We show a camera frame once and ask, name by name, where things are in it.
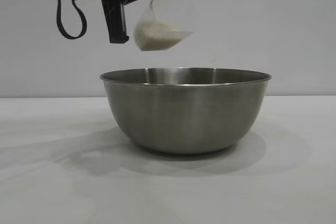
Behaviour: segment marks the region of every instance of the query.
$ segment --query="white powder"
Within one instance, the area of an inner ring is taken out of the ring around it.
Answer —
[[[141,51],[158,51],[175,46],[190,34],[168,24],[142,22],[134,30],[134,40]]]

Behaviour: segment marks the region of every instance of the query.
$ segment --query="tabletop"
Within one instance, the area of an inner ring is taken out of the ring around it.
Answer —
[[[265,97],[216,155],[146,152],[106,98],[0,99],[3,224],[335,224],[336,97]]]

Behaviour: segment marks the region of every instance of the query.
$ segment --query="bowl rim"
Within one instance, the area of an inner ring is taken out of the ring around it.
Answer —
[[[252,72],[264,74],[265,78],[254,80],[254,81],[242,81],[242,82],[228,82],[228,83],[210,83],[210,84],[155,84],[155,83],[142,83],[142,82],[126,82],[126,81],[116,81],[106,78],[105,76],[115,72],[131,71],[131,70],[150,70],[150,69],[213,69],[213,70],[232,70],[232,71],[242,71],[242,72]],[[212,87],[212,86],[232,86],[232,85],[241,85],[241,84],[251,84],[258,82],[266,82],[272,79],[272,76],[268,73],[245,70],[245,69],[234,69],[234,68],[210,68],[210,67],[159,67],[159,68],[134,68],[134,69],[122,69],[106,72],[100,75],[99,77],[104,82],[112,82],[115,84],[127,84],[127,85],[140,85],[140,86],[161,86],[161,87]]]

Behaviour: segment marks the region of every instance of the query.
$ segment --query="mixing bowl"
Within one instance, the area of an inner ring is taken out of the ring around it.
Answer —
[[[133,142],[173,154],[235,144],[252,127],[271,76],[219,68],[146,68],[100,77],[114,118]]]

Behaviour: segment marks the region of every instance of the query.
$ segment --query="white wall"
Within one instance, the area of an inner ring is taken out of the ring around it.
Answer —
[[[70,0],[64,21],[80,29]],[[166,52],[108,43],[99,1],[79,0],[88,33],[62,38],[56,0],[0,0],[0,97],[101,96],[99,74],[142,67],[223,67],[273,75],[268,94],[336,94],[336,0],[194,0],[198,32]],[[126,7],[129,34],[149,0]]]

